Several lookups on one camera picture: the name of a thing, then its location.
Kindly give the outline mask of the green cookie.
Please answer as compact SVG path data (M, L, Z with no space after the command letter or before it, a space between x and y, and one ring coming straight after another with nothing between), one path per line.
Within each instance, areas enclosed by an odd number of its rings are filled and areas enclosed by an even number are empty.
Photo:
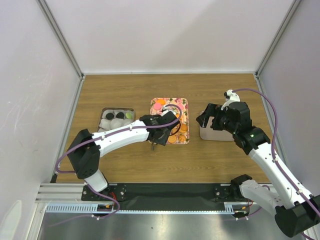
M133 115L132 115L131 112L127 112L127 113L125 114L125 117L126 117L127 119L132 119L132 118L133 118Z

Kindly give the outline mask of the black cookie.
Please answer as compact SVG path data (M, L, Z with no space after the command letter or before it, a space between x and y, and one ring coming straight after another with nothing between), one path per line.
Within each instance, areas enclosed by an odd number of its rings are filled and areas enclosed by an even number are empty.
M108 112L106 115L105 115L105 118L107 120L113 120L115 117L115 115L112 113L112 112Z
M125 113L124 112L118 112L116 114L116 118L117 119L124 119L126 117Z

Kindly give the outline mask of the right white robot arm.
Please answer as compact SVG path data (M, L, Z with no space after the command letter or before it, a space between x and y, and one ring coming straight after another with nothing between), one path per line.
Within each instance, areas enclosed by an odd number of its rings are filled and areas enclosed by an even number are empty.
M235 144L259 165L275 188L275 192L267 190L244 174L231 181L230 195L234 200L247 198L257 203L290 238L319 224L320 197L299 183L272 150L269 137L252 124L245 102L232 102L228 106L210 103L196 121L201 128L211 123L211 129L230 133Z

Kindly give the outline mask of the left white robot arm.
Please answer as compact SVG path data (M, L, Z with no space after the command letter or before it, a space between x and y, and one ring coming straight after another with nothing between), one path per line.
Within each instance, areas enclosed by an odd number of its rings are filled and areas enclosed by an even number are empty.
M166 145L172 129L180 121L171 110L162 114L143 115L129 125L107 132L81 130L68 148L68 158L78 179L92 188L98 200L109 197L109 183L99 170L100 158L130 144L150 141Z

